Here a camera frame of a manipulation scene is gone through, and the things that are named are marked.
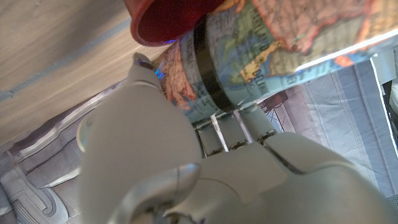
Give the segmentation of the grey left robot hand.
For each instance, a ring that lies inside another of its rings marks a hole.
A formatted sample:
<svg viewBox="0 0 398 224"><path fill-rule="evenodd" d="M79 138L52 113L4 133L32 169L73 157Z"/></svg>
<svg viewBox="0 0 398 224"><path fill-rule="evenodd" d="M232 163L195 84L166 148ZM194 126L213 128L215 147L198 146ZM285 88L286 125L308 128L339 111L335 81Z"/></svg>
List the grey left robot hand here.
<svg viewBox="0 0 398 224"><path fill-rule="evenodd" d="M81 162L84 223L396 223L397 210L337 153L255 123L259 139L204 156L194 128L133 55L93 112Z"/></svg>

